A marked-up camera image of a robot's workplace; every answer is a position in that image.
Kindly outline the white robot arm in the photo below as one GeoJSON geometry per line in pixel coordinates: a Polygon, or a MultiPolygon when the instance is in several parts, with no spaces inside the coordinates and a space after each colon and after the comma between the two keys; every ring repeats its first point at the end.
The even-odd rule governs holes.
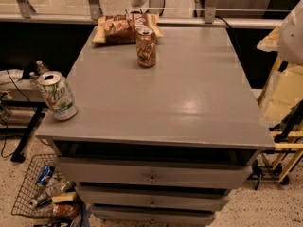
{"type": "Polygon", "coordinates": [[[282,22],[277,52],[286,62],[303,64],[303,0],[298,2],[282,22]]]}

